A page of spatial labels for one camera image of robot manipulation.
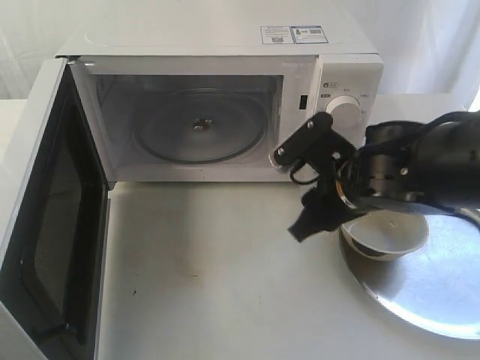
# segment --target metal plate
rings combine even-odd
[[[427,216],[424,247],[391,262],[356,253],[341,238],[349,270],[387,310],[415,326],[450,338],[480,339],[479,212]]]
[[[215,89],[171,94],[136,129],[140,145],[158,158],[208,164],[251,149],[266,132],[267,115],[253,97]]]

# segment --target white backdrop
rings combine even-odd
[[[453,92],[470,105],[480,84],[480,1],[342,1],[385,62],[380,92]],[[41,62],[98,6],[0,0],[0,99],[26,98]]]

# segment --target microwave control panel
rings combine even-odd
[[[364,142],[365,128],[380,83],[378,55],[321,55],[316,112],[334,119],[333,129],[353,145]]]

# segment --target sticker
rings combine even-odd
[[[262,43],[266,45],[294,44],[289,26],[260,26]]]
[[[320,25],[290,26],[295,44],[327,44],[329,41]]]

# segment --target white bowl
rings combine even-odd
[[[343,224],[340,236],[364,257],[389,261],[419,249],[428,223],[422,215],[379,210]]]

